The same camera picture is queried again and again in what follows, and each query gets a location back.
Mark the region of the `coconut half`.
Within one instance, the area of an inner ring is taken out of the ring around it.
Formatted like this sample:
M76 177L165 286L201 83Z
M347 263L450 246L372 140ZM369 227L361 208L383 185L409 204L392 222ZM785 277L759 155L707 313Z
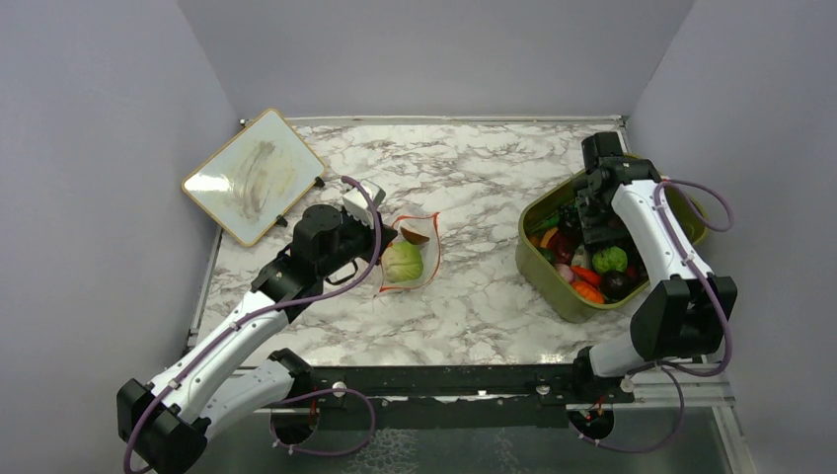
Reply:
M423 229L415 229L411 226L400 228L403 238L415 246L423 246L430 241L430 232Z

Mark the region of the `clear zip top bag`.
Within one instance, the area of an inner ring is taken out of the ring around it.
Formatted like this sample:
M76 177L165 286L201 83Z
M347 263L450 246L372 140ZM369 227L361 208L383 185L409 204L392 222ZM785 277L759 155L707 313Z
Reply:
M396 237L380 260L378 295L411 291L428 285L441 262L438 212L424 213L415 205L396 212L391 227Z

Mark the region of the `green cabbage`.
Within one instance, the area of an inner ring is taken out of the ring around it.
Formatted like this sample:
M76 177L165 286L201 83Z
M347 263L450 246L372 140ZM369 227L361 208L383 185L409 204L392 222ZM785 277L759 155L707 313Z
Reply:
M422 276L424 265L419 247L407 241L390 245L383 253L381 266L384 280L389 283L402 283L416 280Z

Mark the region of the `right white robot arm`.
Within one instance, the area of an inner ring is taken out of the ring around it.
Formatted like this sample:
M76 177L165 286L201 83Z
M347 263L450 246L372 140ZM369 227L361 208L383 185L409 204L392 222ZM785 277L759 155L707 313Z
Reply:
M616 132L581 142L584 171L573 194L586 246L629 235L647 271L651 292L626 333L581 350L572 364L571 393L592 402L627 375L652 367L698 377L722 374L732 358L728 319L737 297L729 276L718 276L677 222L666 190L679 194L707 228L711 223L684 193L688 182L664 178L648 160L628 156Z

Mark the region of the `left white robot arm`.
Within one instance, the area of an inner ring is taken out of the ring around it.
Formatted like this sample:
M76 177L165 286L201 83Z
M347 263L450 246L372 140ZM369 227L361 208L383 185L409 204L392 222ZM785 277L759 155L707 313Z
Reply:
M291 350L273 353L251 375L233 373L308 306L329 298L324 286L332 274L358 260L374 267L397 235L377 212L363 221L347 208L307 208L291 242L206 339L151 381L130 379L118 390L124 471L132 470L131 457L138 455L148 470L184 473L212 438L258 408L346 394L342 386L317 389L311 366Z

